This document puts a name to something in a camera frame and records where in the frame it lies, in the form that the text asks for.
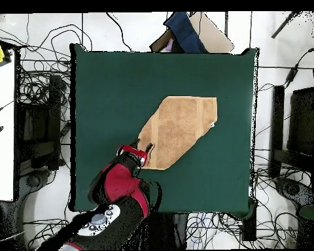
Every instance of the cardboard piece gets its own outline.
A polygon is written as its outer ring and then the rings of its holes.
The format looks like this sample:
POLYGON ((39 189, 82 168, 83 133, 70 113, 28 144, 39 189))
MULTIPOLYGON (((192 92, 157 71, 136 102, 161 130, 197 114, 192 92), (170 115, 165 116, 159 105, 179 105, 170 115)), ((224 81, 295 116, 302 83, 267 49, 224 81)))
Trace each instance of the cardboard piece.
MULTIPOLYGON (((199 38, 205 49, 209 53, 229 53, 234 49, 233 43, 225 34, 218 29, 218 27, 204 14, 196 12, 190 17, 190 22, 193 29, 199 35, 199 38)), ((172 31, 167 30, 159 39, 154 41, 150 45, 150 49, 153 52, 159 52, 162 50, 171 38, 175 38, 172 31)))
POLYGON ((168 96, 139 134, 138 148, 153 148, 143 169, 165 170, 217 121, 216 97, 168 96))

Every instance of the metal rod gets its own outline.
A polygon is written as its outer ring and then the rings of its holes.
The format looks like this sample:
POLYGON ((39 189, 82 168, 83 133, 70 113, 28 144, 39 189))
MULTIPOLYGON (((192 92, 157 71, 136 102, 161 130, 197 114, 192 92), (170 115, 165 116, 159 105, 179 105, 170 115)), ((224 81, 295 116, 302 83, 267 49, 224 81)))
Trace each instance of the metal rod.
MULTIPOLYGON (((260 69, 293 69, 294 67, 263 67, 263 66, 258 66, 260 69)), ((298 69, 311 69, 313 70, 314 68, 311 67, 298 67, 298 69)))
POLYGON ((84 14, 81 14, 81 44, 84 45, 84 14))
POLYGON ((249 48, 251 48, 251 33, 253 30, 253 11, 250 14, 250 37, 249 37, 249 48))
POLYGON ((224 34, 226 35, 226 37, 228 37, 228 19, 228 12, 224 12, 224 34))
POLYGON ((59 62, 56 59, 21 59, 20 61, 53 61, 53 62, 59 62))
POLYGON ((285 21, 279 26, 279 28, 277 29, 277 31, 272 35, 271 38, 275 38, 280 32, 282 29, 284 29, 284 27, 288 24, 289 21, 292 20, 293 16, 296 14, 297 12, 296 11, 292 11, 289 16, 287 16, 287 18, 285 19, 285 21))

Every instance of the white table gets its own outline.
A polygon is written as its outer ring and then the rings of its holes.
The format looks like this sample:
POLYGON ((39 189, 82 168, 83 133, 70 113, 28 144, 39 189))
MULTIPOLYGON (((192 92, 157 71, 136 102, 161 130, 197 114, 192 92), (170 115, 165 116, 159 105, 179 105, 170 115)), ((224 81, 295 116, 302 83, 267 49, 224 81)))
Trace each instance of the white table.
MULTIPOLYGON (((14 54, 12 62, 0 67, 0 108, 14 99, 14 54)), ((0 112, 0 200, 13 200, 14 103, 0 112)))

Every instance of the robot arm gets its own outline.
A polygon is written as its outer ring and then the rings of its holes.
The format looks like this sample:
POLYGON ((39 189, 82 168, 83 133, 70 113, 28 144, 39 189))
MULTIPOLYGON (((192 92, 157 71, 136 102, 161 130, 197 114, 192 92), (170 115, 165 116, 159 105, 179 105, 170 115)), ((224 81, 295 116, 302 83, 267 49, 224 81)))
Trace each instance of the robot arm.
MULTIPOLYGON (((94 178, 88 198, 99 204, 98 208, 76 216, 38 250, 52 246, 61 251, 118 250, 124 246, 152 210, 151 183, 133 175, 146 163, 152 145, 144 152, 136 149, 137 143, 121 146, 115 159, 94 178)), ((161 196, 158 185, 155 207, 161 196)))

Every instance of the green table surface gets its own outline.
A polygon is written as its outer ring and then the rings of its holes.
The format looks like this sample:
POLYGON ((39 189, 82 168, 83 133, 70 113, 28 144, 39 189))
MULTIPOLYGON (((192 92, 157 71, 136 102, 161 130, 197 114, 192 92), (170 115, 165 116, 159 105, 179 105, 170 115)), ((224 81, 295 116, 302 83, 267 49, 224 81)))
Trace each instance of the green table surface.
POLYGON ((163 190, 160 212, 249 211, 256 49, 242 55, 85 52, 75 45, 75 210, 89 185, 169 95, 217 97, 215 127, 169 169, 142 170, 163 190))

